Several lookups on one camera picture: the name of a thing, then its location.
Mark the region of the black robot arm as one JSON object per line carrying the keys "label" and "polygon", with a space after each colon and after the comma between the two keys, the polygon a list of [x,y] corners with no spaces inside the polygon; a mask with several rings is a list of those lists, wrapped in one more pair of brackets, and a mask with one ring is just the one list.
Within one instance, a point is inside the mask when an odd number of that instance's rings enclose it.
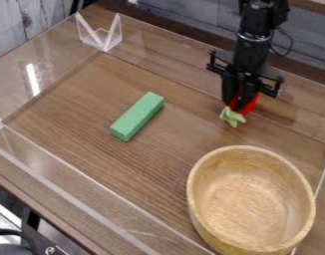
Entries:
{"label": "black robot arm", "polygon": [[289,0],[238,0],[240,26],[233,52],[209,52],[206,68],[220,74],[221,96],[238,114],[248,114],[261,94],[276,98],[285,81],[269,65],[274,31],[288,20]]}

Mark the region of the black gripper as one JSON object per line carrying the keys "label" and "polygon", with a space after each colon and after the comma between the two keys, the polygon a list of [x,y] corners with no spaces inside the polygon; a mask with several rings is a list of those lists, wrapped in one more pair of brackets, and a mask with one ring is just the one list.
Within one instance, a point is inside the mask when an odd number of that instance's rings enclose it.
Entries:
{"label": "black gripper", "polygon": [[[210,50],[208,54],[206,68],[222,77],[222,100],[229,105],[234,99],[233,109],[238,113],[249,113],[253,110],[260,92],[272,98],[278,97],[285,78],[269,63],[265,63],[256,71],[234,68],[240,76],[249,75],[258,79],[240,82],[237,75],[225,71],[226,67],[233,65],[233,52]],[[272,81],[274,85],[261,85],[262,79]]]}

